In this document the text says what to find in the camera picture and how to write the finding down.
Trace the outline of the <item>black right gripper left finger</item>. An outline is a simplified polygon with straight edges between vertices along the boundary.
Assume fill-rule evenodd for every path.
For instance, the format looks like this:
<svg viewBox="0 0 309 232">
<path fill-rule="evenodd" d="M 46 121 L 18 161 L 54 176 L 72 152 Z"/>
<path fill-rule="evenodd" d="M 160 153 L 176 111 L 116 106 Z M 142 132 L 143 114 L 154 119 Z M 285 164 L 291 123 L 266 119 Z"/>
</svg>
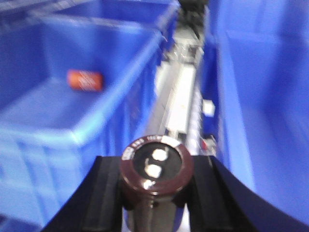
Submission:
<svg viewBox="0 0 309 232">
<path fill-rule="evenodd" d="M 97 156 L 83 182 L 42 231 L 120 232 L 120 160 Z"/>
</svg>

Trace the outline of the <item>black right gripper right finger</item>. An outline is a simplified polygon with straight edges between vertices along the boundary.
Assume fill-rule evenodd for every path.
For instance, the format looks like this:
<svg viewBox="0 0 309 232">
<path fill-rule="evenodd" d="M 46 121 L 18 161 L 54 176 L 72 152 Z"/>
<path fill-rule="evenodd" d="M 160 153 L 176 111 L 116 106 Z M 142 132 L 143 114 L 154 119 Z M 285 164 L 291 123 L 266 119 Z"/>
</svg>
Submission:
<svg viewBox="0 0 309 232">
<path fill-rule="evenodd" d="M 303 222 L 241 183 L 214 156 L 182 159 L 191 181 L 186 197 L 188 232 L 304 232 Z"/>
</svg>

